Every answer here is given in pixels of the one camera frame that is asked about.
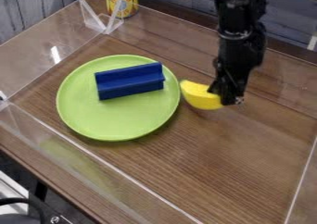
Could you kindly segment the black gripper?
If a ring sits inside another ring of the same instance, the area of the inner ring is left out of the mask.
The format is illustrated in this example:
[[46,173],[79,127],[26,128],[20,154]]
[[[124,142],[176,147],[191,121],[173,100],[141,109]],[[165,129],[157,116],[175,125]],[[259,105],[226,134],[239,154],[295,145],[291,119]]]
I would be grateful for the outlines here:
[[218,33],[219,50],[212,61],[215,79],[207,92],[220,95],[222,104],[230,106],[242,100],[251,70],[262,63],[266,30]]

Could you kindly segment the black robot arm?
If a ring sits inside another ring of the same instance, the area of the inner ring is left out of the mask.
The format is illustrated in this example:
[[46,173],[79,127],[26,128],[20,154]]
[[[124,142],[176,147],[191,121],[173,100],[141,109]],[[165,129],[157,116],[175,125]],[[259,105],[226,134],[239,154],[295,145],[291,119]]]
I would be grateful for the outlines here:
[[179,83],[187,103],[204,110],[238,105],[243,101],[251,70],[263,60],[266,28],[259,21],[266,0],[214,0],[218,13],[218,56],[212,60],[215,79],[211,85]]

